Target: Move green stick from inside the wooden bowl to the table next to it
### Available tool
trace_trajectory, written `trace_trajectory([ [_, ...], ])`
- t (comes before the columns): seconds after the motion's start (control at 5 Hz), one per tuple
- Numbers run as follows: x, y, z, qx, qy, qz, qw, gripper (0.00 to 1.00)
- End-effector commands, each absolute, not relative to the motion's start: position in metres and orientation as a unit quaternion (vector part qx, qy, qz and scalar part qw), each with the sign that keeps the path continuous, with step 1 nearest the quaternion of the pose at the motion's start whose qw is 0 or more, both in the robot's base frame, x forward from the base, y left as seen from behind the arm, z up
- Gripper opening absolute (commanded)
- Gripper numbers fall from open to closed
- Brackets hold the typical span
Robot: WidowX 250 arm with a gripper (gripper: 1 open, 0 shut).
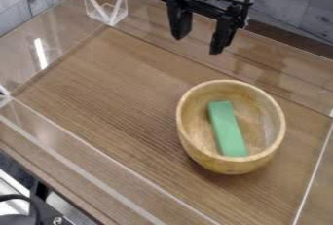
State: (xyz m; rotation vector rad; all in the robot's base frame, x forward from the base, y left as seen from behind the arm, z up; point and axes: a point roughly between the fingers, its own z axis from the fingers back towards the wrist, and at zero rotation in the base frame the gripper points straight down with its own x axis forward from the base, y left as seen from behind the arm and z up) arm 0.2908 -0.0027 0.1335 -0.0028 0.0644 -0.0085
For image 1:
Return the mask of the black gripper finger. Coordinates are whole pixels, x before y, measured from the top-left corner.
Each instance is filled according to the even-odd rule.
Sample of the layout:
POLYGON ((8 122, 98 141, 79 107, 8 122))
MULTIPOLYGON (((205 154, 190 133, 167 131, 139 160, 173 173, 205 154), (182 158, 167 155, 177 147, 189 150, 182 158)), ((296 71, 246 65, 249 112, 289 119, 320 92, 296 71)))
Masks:
POLYGON ((217 20, 214 36, 210 43, 211 55, 221 54, 223 48, 230 45, 237 28, 237 19, 229 15, 221 15, 217 20))
POLYGON ((193 13, 178 0, 166 0, 166 6, 171 35, 181 40, 191 31, 193 13))

